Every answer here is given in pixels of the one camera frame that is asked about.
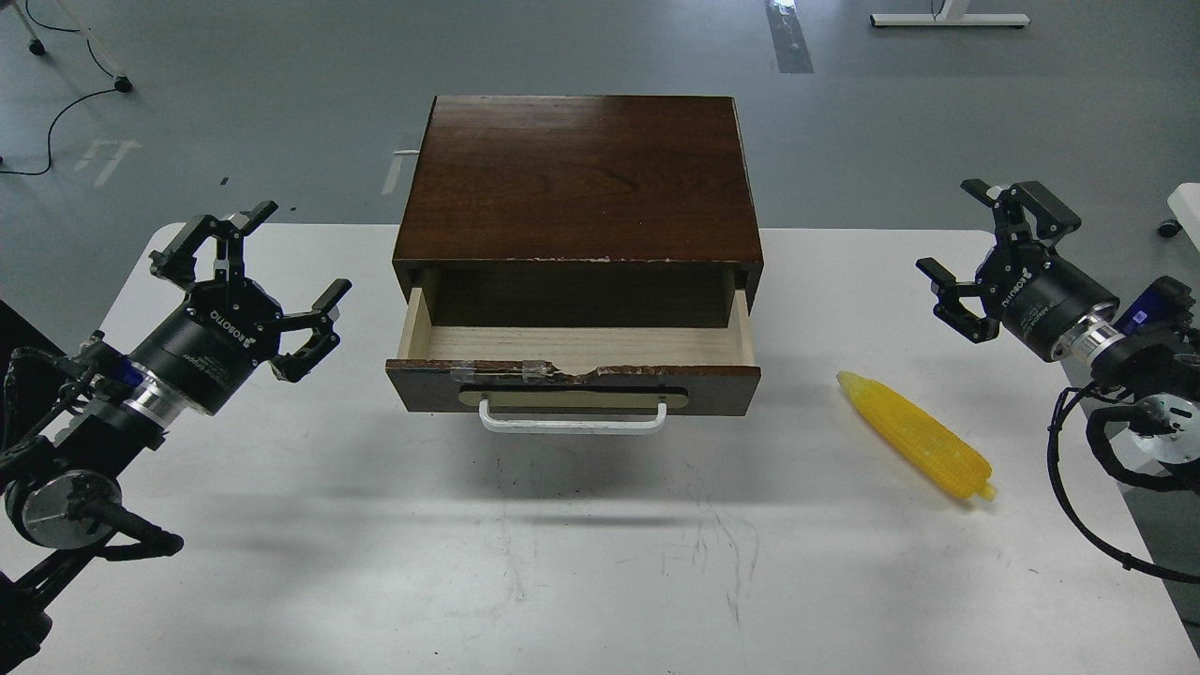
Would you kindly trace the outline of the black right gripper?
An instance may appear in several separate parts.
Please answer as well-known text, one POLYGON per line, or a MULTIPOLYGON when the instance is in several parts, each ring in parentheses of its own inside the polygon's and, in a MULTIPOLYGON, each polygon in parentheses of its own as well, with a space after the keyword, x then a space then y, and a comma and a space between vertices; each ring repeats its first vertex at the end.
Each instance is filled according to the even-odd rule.
POLYGON ((968 178, 960 189, 991 210, 995 247, 973 282, 960 282, 931 257, 916 261, 930 277, 932 313, 972 344, 998 338, 1003 325, 1042 359, 1066 357, 1066 335, 1087 315, 1112 319, 1118 297, 1076 265, 1051 251, 1082 219, 1039 181, 992 187, 968 178), (965 307, 964 298, 982 299, 984 316, 965 307))

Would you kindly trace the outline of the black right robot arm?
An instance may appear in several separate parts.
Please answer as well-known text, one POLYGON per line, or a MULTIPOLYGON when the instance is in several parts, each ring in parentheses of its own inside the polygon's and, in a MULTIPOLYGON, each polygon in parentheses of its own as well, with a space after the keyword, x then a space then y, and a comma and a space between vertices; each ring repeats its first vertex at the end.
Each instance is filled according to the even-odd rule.
POLYGON ((1102 554, 1128 571, 1178 584, 1175 571, 1111 546, 1076 516, 1062 480, 1058 435, 1082 400, 1094 400, 1085 436, 1092 456, 1123 486, 1196 494, 1196 325, 1187 285, 1162 275, 1132 301, 1058 255, 1058 241, 1081 219, 1038 181, 961 189, 992 215, 995 244, 972 280, 960 281, 934 258, 932 312, 962 338, 982 344, 1007 330, 1042 362, 1068 357, 1088 368, 1088 384, 1058 393, 1046 428, 1046 474, 1064 516, 1102 554))

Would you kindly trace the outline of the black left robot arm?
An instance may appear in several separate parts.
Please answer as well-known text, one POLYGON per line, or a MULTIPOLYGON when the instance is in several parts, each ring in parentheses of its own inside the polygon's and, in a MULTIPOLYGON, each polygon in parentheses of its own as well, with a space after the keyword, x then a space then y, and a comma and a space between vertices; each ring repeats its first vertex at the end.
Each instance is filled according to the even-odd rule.
POLYGON ((246 275, 244 244, 278 209, 271 201, 232 217, 192 219, 150 271, 184 291, 184 303, 128 353, 101 331, 72 357, 12 351, 2 416, 17 410, 18 365, 36 359, 61 377, 55 401, 17 440, 2 437, 2 496, 17 534, 49 555, 18 579, 2 579, 2 671, 41 650, 47 607, 92 560, 169 557, 184 538, 122 504, 119 474, 142 450, 158 449, 185 410, 214 416, 269 365, 284 382, 304 380, 341 342, 336 277, 308 311, 286 313, 246 275))

